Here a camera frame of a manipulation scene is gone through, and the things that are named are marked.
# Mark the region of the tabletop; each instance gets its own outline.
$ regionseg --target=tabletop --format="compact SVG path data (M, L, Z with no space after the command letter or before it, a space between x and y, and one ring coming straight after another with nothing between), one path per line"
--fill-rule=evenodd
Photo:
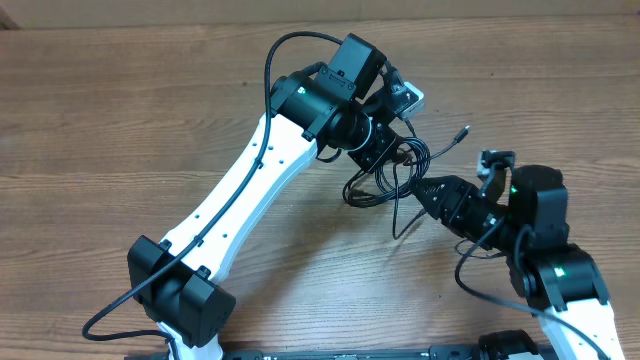
M414 120L432 151L470 135L427 176L475 179L486 148L562 170L570 240L597 262L628 359L640 357L640 17L530 17L0 31L0 358L121 359L162 340L91 343L80 329L130 287L129 247L156 241L204 199L263 112L281 35L353 32L427 96ZM335 45L295 39L272 78ZM458 238L423 219L391 237L392 204L356 209L343 156L280 195L223 283L238 305L228 348L416 348L525 329L528 314L464 293ZM406 223L419 204L400 203ZM518 300L503 260L471 260L472 287ZM96 332L154 328L137 303Z

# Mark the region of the robotic hand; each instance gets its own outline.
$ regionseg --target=robotic hand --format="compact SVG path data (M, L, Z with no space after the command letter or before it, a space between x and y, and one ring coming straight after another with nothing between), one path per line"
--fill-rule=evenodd
M329 64L310 65L279 78L270 87L273 54L284 41L299 36L323 38L340 48ZM377 76L382 76L383 86L365 99ZM513 153L483 153L479 169L486 181L482 189L457 177L422 179L429 162L462 141L468 127L458 133L451 145L431 155L426 144L415 137L409 122L424 108L424 94L405 82L384 54L353 34L344 41L314 32L291 33L280 38L271 48L265 65L265 108L244 152L204 202L159 243L141 236L131 247L127 261L132 289L85 324L82 334L86 339L161 336L170 345L170 353L161 358L222 359L217 334L233 311L235 298L220 284L244 240L280 191L319 152L331 147L337 149L336 155L318 160L330 162L347 151L360 168L343 191L349 204L368 207L395 197L397 206L399 198L413 192L425 208L418 216L428 213L442 219L456 234L475 242L462 258L456 280L462 263L476 247L503 251L512 268L514 287L532 308L520 306L538 316L558 358L596 359L596 351L589 346L592 345L599 346L600 358L606 352L611 358L623 359L608 293L597 268L585 252L567 244L568 226L564 222L567 196L559 171L544 167L514 171L508 207L495 201L504 188L505 169L514 167ZM395 118L406 122L413 137L401 137L389 127ZM399 151L401 145L410 148L415 161L406 156L406 151ZM402 186L395 177L395 191L384 186L385 183L390 186L382 171L389 161L396 163L394 175L395 166L400 163L411 169L409 180ZM350 193L352 184L367 173L375 174L383 194L365 194L354 199ZM111 335L89 332L131 297L144 306L160 330ZM597 339L583 336L582 342L562 325L569 325L574 331L577 327ZM473 348L468 358L536 354L535 344L527 339L526 334L523 337L520 333L486 336L481 338L482 349ZM469 349L458 350L464 353ZM451 356L460 355L458 350L451 351ZM412 354L420 359L431 354L436 357L433 349ZM244 355L229 356L244 360ZM270 360L262 354L249 356L251 360L256 356ZM280 357L296 358L286 354Z

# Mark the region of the cable connector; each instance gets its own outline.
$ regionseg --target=cable connector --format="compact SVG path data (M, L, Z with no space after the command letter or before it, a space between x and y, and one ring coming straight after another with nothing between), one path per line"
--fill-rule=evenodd
M469 135L469 129L471 129L471 125L467 125L464 128L462 128L462 130L460 130L460 132L458 133L458 135L456 135L456 137L453 138L453 142L454 143L459 143L462 140L464 140L464 138Z

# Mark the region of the led light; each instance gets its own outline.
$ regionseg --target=led light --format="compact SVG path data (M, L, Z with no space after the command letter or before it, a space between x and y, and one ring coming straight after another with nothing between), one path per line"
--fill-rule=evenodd
M555 271L557 277L563 277L563 276L567 275L567 273L565 273L564 269L561 268L561 267L553 268L553 271Z

